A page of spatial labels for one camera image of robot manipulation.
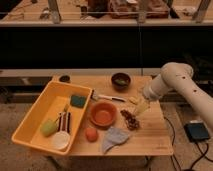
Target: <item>cloth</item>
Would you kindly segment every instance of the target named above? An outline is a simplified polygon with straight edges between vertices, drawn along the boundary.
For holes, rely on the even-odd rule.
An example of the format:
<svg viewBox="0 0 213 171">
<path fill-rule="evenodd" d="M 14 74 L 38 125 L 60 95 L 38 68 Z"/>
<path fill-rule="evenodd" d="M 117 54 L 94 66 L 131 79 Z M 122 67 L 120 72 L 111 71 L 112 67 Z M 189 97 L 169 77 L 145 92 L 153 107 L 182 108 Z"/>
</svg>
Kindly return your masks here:
<svg viewBox="0 0 213 171">
<path fill-rule="evenodd" d="M 102 152 L 105 154 L 109 149 L 116 145 L 121 145 L 129 139 L 130 135 L 122 129 L 111 126 L 102 142 Z"/>
</svg>

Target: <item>gray floor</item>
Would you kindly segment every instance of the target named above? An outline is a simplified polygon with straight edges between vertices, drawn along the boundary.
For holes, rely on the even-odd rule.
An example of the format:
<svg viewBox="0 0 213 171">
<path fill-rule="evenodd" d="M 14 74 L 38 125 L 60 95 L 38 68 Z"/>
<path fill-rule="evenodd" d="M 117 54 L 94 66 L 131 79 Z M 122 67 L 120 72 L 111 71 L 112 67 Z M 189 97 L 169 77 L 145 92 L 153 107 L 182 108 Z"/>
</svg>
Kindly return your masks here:
<svg viewBox="0 0 213 171">
<path fill-rule="evenodd" d="M 43 156 L 32 155 L 23 146 L 13 144 L 11 135 L 23 119 L 32 104 L 0 104 L 0 170 L 51 170 L 55 167 Z M 176 140 L 174 143 L 175 155 L 182 169 L 187 169 L 200 155 L 196 146 L 190 143 L 183 130 L 183 124 L 192 119 L 200 119 L 188 105 L 176 103 L 162 103 L 164 116 L 175 127 Z M 172 129 L 168 124 L 172 138 Z M 209 141 L 208 157 L 213 159 L 213 141 Z M 172 171 L 174 170 L 170 157 L 154 157 L 150 167 L 143 168 L 146 163 L 144 157 L 57 157 L 55 158 L 68 170 L 81 171 Z M 194 167 L 196 171 L 212 171 L 213 163 L 202 159 Z"/>
</svg>

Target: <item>dark background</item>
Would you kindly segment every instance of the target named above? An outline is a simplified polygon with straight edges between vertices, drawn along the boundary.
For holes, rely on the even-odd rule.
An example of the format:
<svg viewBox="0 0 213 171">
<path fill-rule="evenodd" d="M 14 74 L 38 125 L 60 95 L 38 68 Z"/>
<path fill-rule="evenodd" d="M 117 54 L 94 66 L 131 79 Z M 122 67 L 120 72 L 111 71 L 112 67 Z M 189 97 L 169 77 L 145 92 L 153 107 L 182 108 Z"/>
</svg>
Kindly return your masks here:
<svg viewBox="0 0 213 171">
<path fill-rule="evenodd" d="M 138 68 L 201 57 L 211 63 L 211 26 L 0 27 L 0 68 Z"/>
</svg>

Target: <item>sponge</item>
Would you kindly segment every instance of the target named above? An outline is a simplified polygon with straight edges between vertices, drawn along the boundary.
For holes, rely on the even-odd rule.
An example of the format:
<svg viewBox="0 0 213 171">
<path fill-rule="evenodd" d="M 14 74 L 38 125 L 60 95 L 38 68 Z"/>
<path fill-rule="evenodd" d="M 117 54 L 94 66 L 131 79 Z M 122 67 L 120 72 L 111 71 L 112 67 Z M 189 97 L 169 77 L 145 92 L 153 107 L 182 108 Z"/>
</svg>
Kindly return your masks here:
<svg viewBox="0 0 213 171">
<path fill-rule="evenodd" d="M 72 95 L 70 104 L 72 106 L 78 107 L 78 108 L 83 108 L 84 104 L 86 102 L 86 97 L 84 96 L 79 96 L 79 95 Z"/>
</svg>

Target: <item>black box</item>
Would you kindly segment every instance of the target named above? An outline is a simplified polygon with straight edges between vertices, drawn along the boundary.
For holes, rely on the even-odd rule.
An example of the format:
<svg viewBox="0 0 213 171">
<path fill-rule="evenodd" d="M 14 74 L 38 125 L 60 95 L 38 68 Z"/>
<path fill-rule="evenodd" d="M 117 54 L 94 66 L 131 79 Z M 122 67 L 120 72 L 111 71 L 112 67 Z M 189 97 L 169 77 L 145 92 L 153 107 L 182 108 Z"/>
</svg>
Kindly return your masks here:
<svg viewBox="0 0 213 171">
<path fill-rule="evenodd" d="M 188 123 L 184 125 L 190 142 L 200 142 L 210 139 L 208 130 L 203 123 Z"/>
</svg>

